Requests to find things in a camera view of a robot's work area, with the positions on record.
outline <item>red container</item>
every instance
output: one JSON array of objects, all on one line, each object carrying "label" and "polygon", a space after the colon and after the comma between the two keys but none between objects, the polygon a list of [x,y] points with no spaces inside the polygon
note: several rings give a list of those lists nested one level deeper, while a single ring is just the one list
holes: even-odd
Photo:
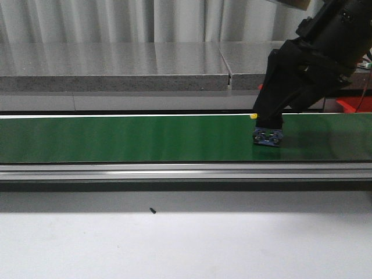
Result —
[{"label": "red container", "polygon": [[[344,108],[345,113],[354,113],[361,97],[341,97],[337,102]],[[358,112],[372,112],[372,96],[364,97]]]}]

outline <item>blue object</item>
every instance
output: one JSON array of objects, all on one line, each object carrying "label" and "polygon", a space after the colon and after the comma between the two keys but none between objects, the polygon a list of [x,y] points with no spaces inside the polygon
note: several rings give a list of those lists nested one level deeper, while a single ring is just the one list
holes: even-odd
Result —
[{"label": "blue object", "polygon": [[253,143],[258,145],[279,147],[282,139],[282,130],[256,127],[253,132]]}]

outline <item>stone countertop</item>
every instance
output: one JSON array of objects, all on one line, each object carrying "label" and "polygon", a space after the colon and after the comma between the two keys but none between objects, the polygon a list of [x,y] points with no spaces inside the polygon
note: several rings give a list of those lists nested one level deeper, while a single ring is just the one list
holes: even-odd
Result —
[{"label": "stone countertop", "polygon": [[[220,51],[231,77],[231,88],[257,90],[265,77],[267,57],[272,49],[280,48],[282,44],[282,41],[221,42]],[[346,89],[363,89],[368,75],[368,70],[357,69],[351,77],[353,84]]]},{"label": "stone countertop", "polygon": [[0,91],[222,91],[217,44],[0,44]]}]

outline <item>conveyor belt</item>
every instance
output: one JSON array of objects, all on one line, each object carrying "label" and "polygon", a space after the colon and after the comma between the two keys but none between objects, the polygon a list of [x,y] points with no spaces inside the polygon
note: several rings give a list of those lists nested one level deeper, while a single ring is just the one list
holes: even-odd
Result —
[{"label": "conveyor belt", "polygon": [[342,182],[371,187],[372,114],[285,115],[284,120],[282,147],[269,148],[252,144],[255,122],[247,115],[3,116],[1,185],[105,181],[127,183],[127,189],[148,182],[165,189],[167,183],[240,189],[250,183],[262,189],[262,183],[337,187]]}]

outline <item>white curtain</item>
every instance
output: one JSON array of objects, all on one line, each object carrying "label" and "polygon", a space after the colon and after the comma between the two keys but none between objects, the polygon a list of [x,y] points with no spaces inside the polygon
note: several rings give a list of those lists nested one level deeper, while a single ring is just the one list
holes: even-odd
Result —
[{"label": "white curtain", "polygon": [[294,38],[307,12],[265,0],[0,0],[0,42],[202,42]]}]

